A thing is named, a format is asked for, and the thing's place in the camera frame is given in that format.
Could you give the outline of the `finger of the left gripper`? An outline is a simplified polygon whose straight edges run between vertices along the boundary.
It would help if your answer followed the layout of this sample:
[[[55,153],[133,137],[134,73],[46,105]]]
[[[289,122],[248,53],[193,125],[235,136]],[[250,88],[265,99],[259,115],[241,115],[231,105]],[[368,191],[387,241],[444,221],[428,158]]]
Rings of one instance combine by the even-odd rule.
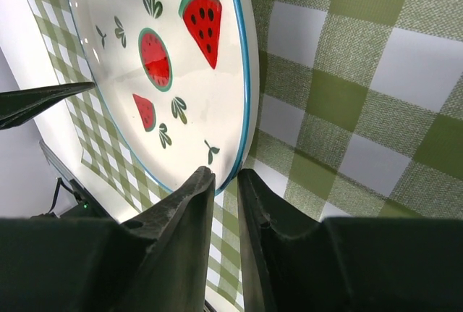
[[[3,92],[1,130],[20,126],[61,100],[94,87],[94,82],[81,82]]]

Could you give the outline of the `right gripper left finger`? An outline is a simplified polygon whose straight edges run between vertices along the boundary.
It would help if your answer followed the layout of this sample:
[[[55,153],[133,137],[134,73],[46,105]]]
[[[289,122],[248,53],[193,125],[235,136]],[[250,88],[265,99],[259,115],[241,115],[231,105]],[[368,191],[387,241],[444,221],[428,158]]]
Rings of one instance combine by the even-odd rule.
[[[123,223],[2,219],[1,309],[203,310],[215,179],[202,166]]]

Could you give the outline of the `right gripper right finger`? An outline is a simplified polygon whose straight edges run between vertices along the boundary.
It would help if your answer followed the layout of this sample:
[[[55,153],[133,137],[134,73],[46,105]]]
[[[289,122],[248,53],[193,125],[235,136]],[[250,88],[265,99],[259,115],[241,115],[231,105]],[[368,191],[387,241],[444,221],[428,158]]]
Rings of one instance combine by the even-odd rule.
[[[461,221],[316,221],[252,169],[237,184],[246,311],[462,309]]]

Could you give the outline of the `white plate with strawberries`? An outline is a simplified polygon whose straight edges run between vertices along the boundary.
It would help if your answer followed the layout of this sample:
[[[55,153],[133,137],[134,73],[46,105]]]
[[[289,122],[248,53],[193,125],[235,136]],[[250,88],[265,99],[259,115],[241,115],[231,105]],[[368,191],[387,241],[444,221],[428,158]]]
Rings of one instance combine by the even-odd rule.
[[[250,150],[259,104],[251,0],[68,0],[104,106],[155,182],[200,166],[216,192]]]

